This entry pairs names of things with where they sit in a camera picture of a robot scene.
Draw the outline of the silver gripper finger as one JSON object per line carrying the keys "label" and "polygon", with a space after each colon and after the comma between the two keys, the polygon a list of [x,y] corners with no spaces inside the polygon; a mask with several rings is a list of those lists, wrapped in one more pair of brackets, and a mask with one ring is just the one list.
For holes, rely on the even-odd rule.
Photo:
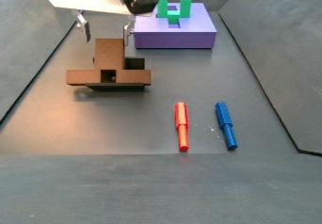
{"label": "silver gripper finger", "polygon": [[137,21],[137,16],[135,15],[130,15],[129,16],[129,23],[123,27],[123,41],[125,41],[125,45],[129,45],[129,38],[130,38],[131,34],[134,33],[135,21]]}
{"label": "silver gripper finger", "polygon": [[83,16],[83,11],[79,10],[77,12],[77,26],[85,30],[86,41],[91,40],[91,27],[90,22],[86,20]]}

